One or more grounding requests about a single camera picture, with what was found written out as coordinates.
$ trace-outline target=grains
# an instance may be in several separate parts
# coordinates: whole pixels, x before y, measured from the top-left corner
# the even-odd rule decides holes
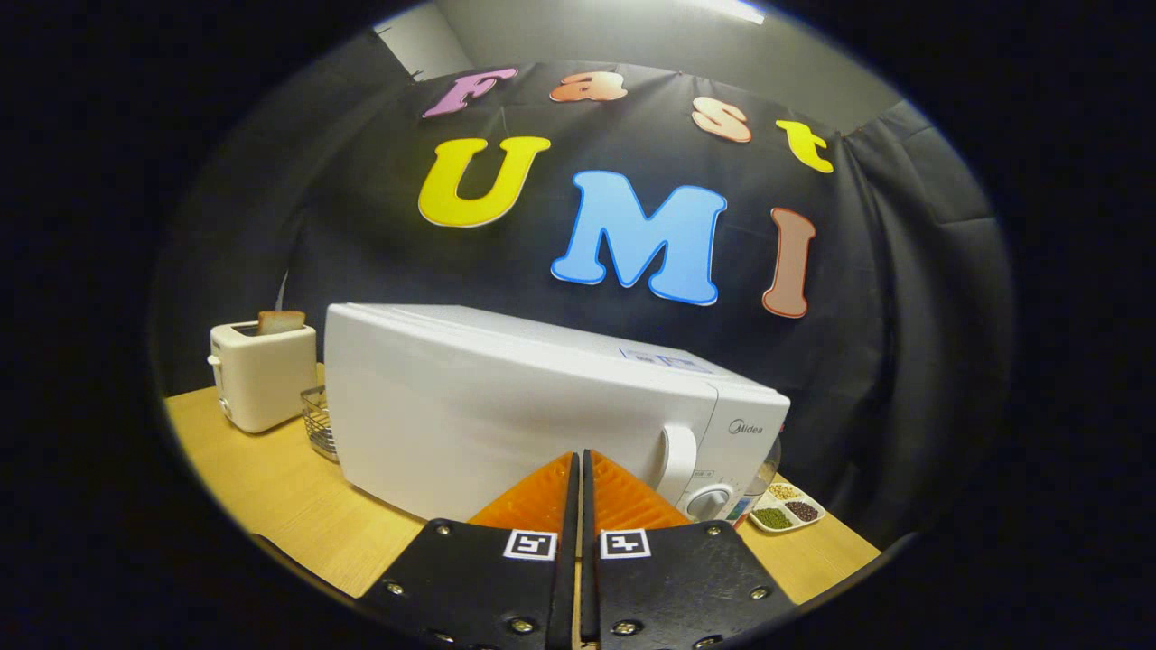
[[[773,494],[776,498],[794,498],[799,496],[799,493],[786,483],[771,483],[771,487],[768,489],[771,490],[771,494]]]
[[[801,501],[788,501],[784,503],[784,505],[787,507],[787,510],[794,512],[795,517],[799,517],[803,522],[813,522],[815,517],[818,517],[818,510],[815,510]]]
[[[769,529],[783,530],[791,527],[791,519],[787,519],[787,516],[777,508],[755,510],[751,515]]]

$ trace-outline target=blue letter m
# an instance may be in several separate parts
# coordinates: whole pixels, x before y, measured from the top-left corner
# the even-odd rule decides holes
[[[583,285],[601,282],[606,267],[598,263],[598,250],[606,235],[623,287],[633,287],[666,246],[662,268],[651,275],[651,290],[690,304],[707,305],[718,300],[719,291],[711,283],[711,252],[714,221],[726,209],[726,199],[710,190],[683,186],[647,217],[621,173],[579,171],[573,183],[581,190],[581,205],[566,254],[550,265],[555,278]]]

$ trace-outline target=light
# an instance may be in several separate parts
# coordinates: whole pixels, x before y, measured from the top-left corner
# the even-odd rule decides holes
[[[763,14],[742,0],[683,0],[690,5],[697,5],[705,9],[713,9],[724,14],[729,14],[736,19],[750,21],[755,24],[763,24]]]

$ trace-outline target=microwave door handle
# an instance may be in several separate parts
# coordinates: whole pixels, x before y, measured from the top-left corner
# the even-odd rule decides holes
[[[695,433],[681,424],[662,427],[662,472],[654,492],[672,505],[677,505],[695,473],[698,442]]]

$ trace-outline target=black curtain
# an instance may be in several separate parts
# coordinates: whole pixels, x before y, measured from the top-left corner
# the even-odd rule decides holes
[[[336,69],[342,52],[353,59],[349,47],[378,45],[346,46],[316,67]],[[325,308],[346,301],[465,304],[690,350],[792,399],[781,471],[835,515],[880,547],[920,525],[991,435],[1011,320],[998,227],[942,136],[906,105],[844,136],[784,105],[672,71],[517,67],[467,109],[429,119],[421,113],[460,75],[406,83],[399,66],[383,62],[364,83],[331,88],[321,80],[338,75],[307,71],[318,81],[298,77],[271,97],[265,117],[250,119],[207,172],[215,183],[199,184],[164,258],[172,278],[195,280],[191,290],[161,294],[169,301],[160,309],[169,325],[161,330],[166,390],[210,385],[209,327],[268,309],[288,269],[284,306],[309,315],[320,359]],[[629,94],[549,99],[562,77],[590,71],[623,75]],[[697,96],[740,106],[753,140],[699,130],[690,117]],[[823,138],[820,154],[835,171],[798,161],[775,126],[780,119]],[[472,198],[492,184],[498,143],[517,135],[548,138],[551,147],[507,214],[473,229],[422,217],[417,194],[437,145],[489,142],[459,189]],[[571,179],[585,170],[624,175],[647,214],[682,185],[726,197],[713,244],[716,304],[662,300],[644,281],[623,288],[606,246],[600,285],[551,276],[578,212]],[[809,310],[799,319],[761,304],[776,264],[775,207],[817,230]],[[644,278],[661,264],[660,253]]]

